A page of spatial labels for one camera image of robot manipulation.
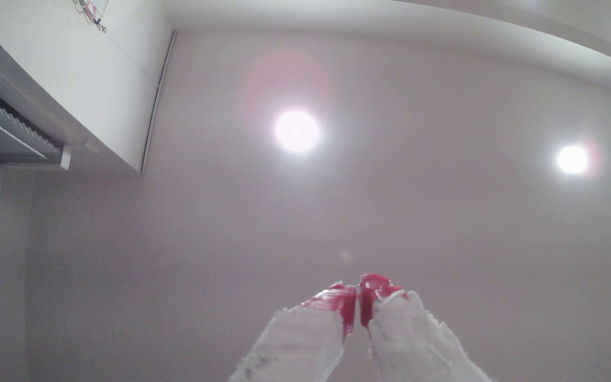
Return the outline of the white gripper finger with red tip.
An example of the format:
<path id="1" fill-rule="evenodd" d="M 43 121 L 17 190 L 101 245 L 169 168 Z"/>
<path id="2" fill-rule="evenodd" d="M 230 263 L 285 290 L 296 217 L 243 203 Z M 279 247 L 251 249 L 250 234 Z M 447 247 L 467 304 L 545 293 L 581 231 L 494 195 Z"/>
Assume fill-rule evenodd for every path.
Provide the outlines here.
<path id="1" fill-rule="evenodd" d="M 491 381 L 416 291 L 380 274 L 364 274 L 360 308 L 381 381 Z"/>
<path id="2" fill-rule="evenodd" d="M 334 283 L 273 315 L 229 381 L 327 381 L 354 329 L 357 289 Z"/>

